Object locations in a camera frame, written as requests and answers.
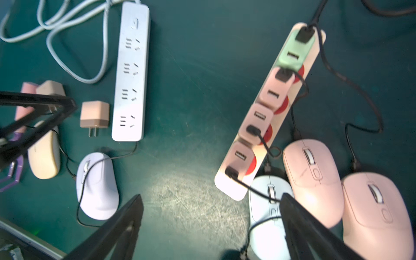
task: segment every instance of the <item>green usb charger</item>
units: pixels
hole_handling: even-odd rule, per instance
[[[302,36],[306,36],[309,39],[300,40]],[[283,68],[289,68],[294,71],[299,71],[303,65],[303,62],[305,62],[305,59],[308,56],[314,42],[315,37],[313,37],[313,31],[307,32],[305,27],[300,30],[294,30],[290,34],[287,43],[283,47],[282,53],[274,64],[274,67],[279,66]]]

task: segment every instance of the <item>wall charger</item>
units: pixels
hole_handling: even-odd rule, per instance
[[[89,128],[89,137],[91,137],[92,129],[94,129],[94,136],[97,136],[98,128],[108,128],[109,118],[110,104],[102,101],[83,102],[79,126]]]
[[[248,113],[238,130],[238,135],[251,145],[258,145],[261,142],[260,138],[247,132],[247,127],[249,125],[257,127],[261,132],[261,136],[264,136],[269,128],[272,118],[272,110],[259,103],[254,103],[248,110]]]
[[[238,172],[238,179],[242,180],[244,175],[246,175],[249,170],[254,158],[255,155],[251,148],[239,141],[236,141],[231,145],[230,150],[225,156],[223,165],[236,170]]]
[[[280,67],[273,68],[267,77],[258,100],[273,111],[278,110],[286,99],[295,74]]]

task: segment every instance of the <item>white cable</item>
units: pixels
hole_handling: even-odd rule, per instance
[[[94,2],[97,2],[97,1],[101,1],[101,0],[85,0],[84,2],[80,3],[79,5],[74,7],[72,10],[70,10],[67,14],[65,14],[63,16],[63,14],[65,13],[66,8],[68,7],[68,4],[69,4],[69,0],[64,0],[63,4],[60,7],[60,9],[58,10],[58,12],[51,19],[49,19],[46,22],[43,22],[42,21],[42,13],[43,13],[43,9],[45,7],[45,0],[40,0],[38,8],[37,8],[37,12],[36,12],[36,18],[37,18],[37,21],[39,22],[40,26],[38,26],[37,28],[35,28],[35,29],[25,33],[25,34],[22,34],[22,35],[19,35],[17,37],[13,37],[13,38],[4,37],[4,27],[7,23],[9,15],[10,15],[10,12],[8,12],[7,15],[5,16],[5,18],[0,23],[0,38],[2,40],[4,40],[5,42],[18,42],[18,41],[25,40],[29,37],[32,37],[32,36],[40,33],[43,30],[51,30],[51,32],[46,37],[46,46],[48,47],[48,50],[51,53],[52,57],[55,59],[55,61],[66,72],[68,72],[71,76],[73,76],[76,80],[81,81],[83,83],[87,83],[87,84],[97,83],[104,76],[106,65],[107,65],[107,59],[108,59],[108,13],[109,13],[109,9],[114,4],[118,4],[118,3],[121,3],[121,2],[124,2],[124,1],[132,1],[132,0],[106,0],[105,3],[99,5],[98,7],[96,7],[93,10],[87,12],[86,14],[84,14],[84,15],[78,17],[78,18],[75,18],[73,20],[70,20],[77,13],[82,11],[85,7],[87,7],[88,5],[90,5]],[[135,2],[138,3],[138,4],[141,3],[140,0],[135,0]],[[80,23],[83,23],[83,22],[87,21],[88,19],[96,16],[97,14],[101,13],[102,11],[104,11],[104,16],[103,16],[103,58],[102,58],[102,62],[101,62],[101,67],[100,67],[100,70],[99,70],[98,74],[94,78],[84,79],[84,78],[76,75],[72,70],[70,70],[65,65],[65,63],[63,63],[63,61],[58,57],[55,50],[53,49],[52,39],[57,33],[61,32],[62,30],[66,29],[66,28],[69,28],[69,27],[72,27],[72,26],[75,26],[75,25],[78,25]]]
[[[56,54],[55,50],[52,47],[52,38],[57,33],[59,33],[60,31],[66,29],[66,28],[72,27],[74,25],[78,25],[82,22],[85,22],[86,20],[88,20],[92,16],[95,16],[95,15],[99,14],[103,10],[104,10],[104,16],[103,16],[103,58],[102,58],[102,62],[101,62],[101,68],[100,68],[98,74],[94,78],[92,78],[92,79],[81,78],[80,76],[76,75],[72,70],[70,70],[68,68],[68,66],[66,66],[65,63],[63,63],[63,61],[58,57],[58,55]],[[81,16],[81,17],[78,17],[77,19],[74,19],[74,20],[71,20],[69,22],[65,22],[61,25],[58,25],[46,37],[46,46],[48,47],[49,52],[52,54],[52,57],[56,60],[56,62],[66,72],[68,72],[71,76],[73,76],[76,80],[78,80],[80,82],[83,82],[83,83],[86,83],[86,84],[94,84],[94,83],[97,83],[104,76],[105,69],[106,69],[106,66],[107,66],[107,58],[108,58],[108,11],[109,11],[108,4],[107,3],[101,4],[100,6],[93,9],[91,12],[89,12],[89,13]]]
[[[50,25],[54,22],[56,22],[58,19],[60,19],[62,17],[62,15],[65,13],[65,11],[67,10],[69,5],[69,0],[64,0],[64,2],[62,3],[61,7],[59,8],[58,12],[49,20],[47,20],[45,22],[45,24]],[[35,35],[37,35],[38,33],[42,32],[44,29],[42,28],[42,26],[38,26],[35,29],[28,31],[24,34],[21,34],[19,36],[16,37],[12,37],[12,38],[7,38],[4,35],[4,27],[6,26],[7,20],[9,20],[9,16],[10,16],[10,10],[7,12],[7,14],[4,16],[3,20],[0,23],[0,39],[2,39],[5,42],[9,42],[9,43],[13,43],[13,42],[20,42],[23,41],[27,38],[33,37]]]

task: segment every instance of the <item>computer mouse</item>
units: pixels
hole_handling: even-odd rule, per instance
[[[88,154],[79,164],[77,171],[78,201],[81,197],[82,184],[85,181],[81,209],[87,216],[97,220],[109,219],[119,206],[119,193],[111,159],[97,163],[85,179],[89,168],[104,158],[109,157],[98,152]]]
[[[281,198],[283,193],[293,196],[290,184],[282,178],[270,175],[256,177],[251,187],[269,195]],[[249,191],[250,227],[270,217],[280,216],[279,203],[262,198]],[[285,228],[281,218],[270,220],[255,227],[250,234],[250,246],[261,260],[289,260],[285,239]]]
[[[283,163],[295,199],[325,227],[335,226],[344,212],[337,166],[328,147],[302,139],[283,150]]]
[[[58,133],[58,126],[53,128]],[[54,131],[49,131],[41,139],[27,150],[30,169],[39,179],[55,177],[61,168],[58,136]]]
[[[367,260],[412,259],[409,214],[396,185],[378,173],[361,172],[342,180],[344,243]]]

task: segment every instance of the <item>mouse cable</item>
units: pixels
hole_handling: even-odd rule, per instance
[[[411,15],[416,13],[416,6],[412,6],[406,9],[401,10],[381,10],[378,9],[371,1],[368,0],[361,0],[361,3],[365,6],[365,8],[373,13],[374,15],[382,16],[382,17],[398,17],[403,15]]]
[[[242,259],[242,260],[243,259],[247,259],[247,250],[248,250],[248,246],[250,245],[250,234],[251,234],[251,231],[253,229],[255,229],[256,227],[260,226],[261,224],[265,223],[265,222],[268,222],[268,221],[273,220],[273,219],[280,219],[280,218],[282,218],[282,217],[281,216],[275,216],[275,217],[266,218],[265,220],[262,220],[260,222],[257,222],[256,224],[252,225],[248,229],[248,232],[247,232],[247,240],[245,242],[245,245],[240,250],[240,259]]]
[[[346,123],[345,124],[345,128],[344,128],[344,132],[345,132],[345,138],[347,139],[347,143],[348,143],[348,148],[351,152],[351,155],[353,157],[352,159],[352,170],[354,172],[359,171],[361,164],[358,161],[354,150],[352,148],[351,145],[351,141],[349,139],[349,135],[348,135],[348,127],[352,127],[355,128],[357,130],[363,131],[363,132],[367,132],[367,133],[371,133],[371,134],[377,134],[377,133],[382,133],[384,130],[384,123],[383,123],[383,118],[381,116],[381,113],[379,111],[379,109],[377,108],[377,106],[374,104],[374,102],[372,101],[372,99],[370,98],[370,96],[367,94],[367,92],[365,92],[358,84],[354,83],[352,80],[348,79],[346,76],[342,75],[341,73],[339,73],[338,71],[336,71],[331,64],[329,64],[326,54],[325,54],[325,50],[324,50],[324,43],[322,40],[322,33],[321,33],[321,29],[318,25],[319,23],[319,17],[326,5],[326,3],[328,2],[328,0],[322,0],[321,3],[319,4],[314,17],[312,18],[311,22],[308,25],[308,29],[312,29],[313,27],[316,28],[317,30],[317,34],[318,34],[318,40],[319,40],[319,53],[321,55],[321,60],[322,63],[324,64],[324,66],[326,67],[326,69],[331,72],[333,75],[335,75],[336,77],[338,77],[340,80],[342,80],[343,82],[347,83],[350,87],[352,87],[353,89],[355,89],[368,103],[368,105],[371,107],[376,120],[377,120],[377,124],[378,124],[378,128],[377,129],[368,129],[368,128],[364,128],[362,126],[358,126],[352,123]]]
[[[237,182],[241,186],[247,188],[248,190],[254,192],[255,194],[259,195],[262,198],[265,198],[267,200],[274,201],[274,202],[280,202],[279,199],[271,198],[271,197],[259,192],[258,190],[254,189],[254,188],[251,188],[249,185],[245,184],[244,182],[240,181],[238,179],[238,172],[236,170],[234,170],[233,168],[231,168],[231,167],[227,167],[225,169],[225,175],[227,175],[230,179],[234,180],[235,182]]]
[[[288,70],[290,70],[292,73],[296,75],[296,77],[300,80],[300,82],[302,82],[302,86],[305,88],[305,91],[299,96],[297,96],[295,100],[293,101],[292,105],[290,106],[290,115],[292,117],[292,124],[293,124],[292,139],[294,141],[297,141],[297,140],[302,139],[302,135],[300,134],[299,129],[296,127],[295,115],[293,114],[293,106],[299,101],[299,99],[304,98],[309,94],[309,86],[308,84],[306,84],[305,79],[297,71],[294,71],[292,69],[288,69]]]
[[[73,163],[75,163],[75,161],[74,160],[72,160],[71,158],[70,158],[70,156],[64,151],[64,149],[62,148],[62,146],[61,146],[61,142],[59,141],[59,133],[55,130],[55,129],[52,129],[51,131],[54,131],[54,133],[56,134],[56,136],[57,136],[57,138],[58,138],[58,145],[59,145],[59,150],[61,151],[61,153],[63,153],[64,155],[65,155],[65,157],[67,158],[67,161],[66,161],[66,163],[65,163],[65,167],[66,167],[66,169],[67,169],[67,171],[68,171],[68,173],[71,175],[71,177],[72,177],[72,179],[74,179],[74,181],[76,181],[77,180],[77,176],[75,175],[75,174],[73,174],[72,172],[71,172],[71,170],[69,169],[69,166],[68,166],[68,162],[69,161],[71,161],[71,162],[73,162]]]
[[[5,36],[5,26],[7,23],[7,20],[10,16],[10,10],[7,12],[7,14],[4,16],[0,23],[0,38],[9,43],[13,42],[20,42],[22,40],[25,40],[27,38],[33,37],[39,33],[41,33],[44,30],[50,30],[51,32],[46,37],[46,46],[51,53],[52,57],[55,59],[55,61],[66,71],[68,72],[72,77],[74,77],[76,80],[86,83],[86,84],[94,84],[97,83],[101,78],[104,76],[107,66],[107,59],[108,59],[108,13],[109,9],[114,4],[119,4],[121,2],[127,1],[127,0],[106,0],[105,3],[100,4],[99,6],[95,7],[93,10],[88,11],[85,14],[82,14],[81,16],[70,20],[73,18],[77,13],[83,11],[86,7],[91,5],[92,3],[98,2],[101,0],[84,0],[77,6],[75,6],[73,9],[71,9],[68,13],[65,14],[65,11],[68,8],[69,0],[64,0],[63,4],[59,8],[58,12],[49,20],[46,22],[43,22],[42,20],[42,14],[43,9],[45,7],[46,0],[40,0],[39,5],[37,7],[37,13],[36,18],[39,23],[39,26],[35,29],[32,29],[31,31],[28,31],[26,33],[23,33],[19,36],[7,38]],[[92,79],[85,79],[78,75],[76,75],[72,70],[70,70],[65,63],[58,57],[55,50],[52,46],[52,39],[53,37],[59,33],[60,31],[81,24],[92,17],[96,16],[97,14],[104,12],[103,16],[103,55],[102,55],[102,62],[101,67],[98,72],[98,74],[92,78]]]
[[[266,148],[267,154],[270,155],[273,159],[277,159],[282,155],[282,150],[279,147],[276,146],[272,146],[270,148],[275,148],[279,151],[278,154],[274,155],[272,153],[272,151],[270,150],[270,148],[267,146],[266,141],[264,140],[263,136],[261,136],[261,131],[260,129],[258,129],[257,127],[255,127],[254,125],[249,125],[246,128],[246,131],[254,136],[257,136],[258,138],[260,138],[261,143],[264,145],[264,148]]]
[[[101,160],[98,160],[98,161],[96,161],[95,163],[93,163],[92,165],[91,165],[91,167],[87,170],[87,173],[85,173],[85,177],[83,177],[83,179],[84,179],[84,182],[82,183],[82,189],[81,189],[81,195],[80,195],[80,197],[79,197],[79,202],[78,202],[78,206],[77,206],[77,214],[76,214],[76,216],[77,216],[77,222],[78,222],[78,224],[80,224],[80,225],[82,225],[82,226],[84,226],[84,227],[89,227],[89,228],[99,228],[100,226],[97,226],[97,225],[88,225],[88,224],[85,224],[85,223],[83,223],[80,219],[79,219],[79,209],[81,208],[81,201],[82,201],[82,197],[84,196],[84,188],[85,188],[85,183],[87,182],[87,176],[88,176],[88,174],[89,174],[89,171],[95,166],[95,165],[97,165],[98,163],[101,163],[102,161],[105,161],[105,160],[113,160],[113,159],[120,159],[120,158],[125,158],[125,157],[128,157],[128,156],[130,156],[130,155],[133,155],[134,154],[134,152],[137,150],[137,145],[139,144],[139,142],[137,141],[136,142],[136,145],[134,146],[134,148],[133,148],[133,150],[131,151],[131,152],[129,152],[128,154],[124,154],[124,155],[120,155],[120,156],[114,156],[114,157],[109,157],[109,158],[103,158],[103,159],[101,159]]]

